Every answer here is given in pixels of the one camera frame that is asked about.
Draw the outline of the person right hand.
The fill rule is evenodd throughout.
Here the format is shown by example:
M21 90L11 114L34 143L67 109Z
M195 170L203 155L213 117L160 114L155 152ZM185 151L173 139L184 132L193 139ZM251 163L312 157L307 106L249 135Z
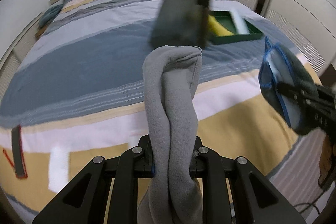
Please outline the person right hand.
M328 135L325 136L322 146L321 157L319 159L320 181L323 181L332 165L332 157L335 156L335 144L331 143Z

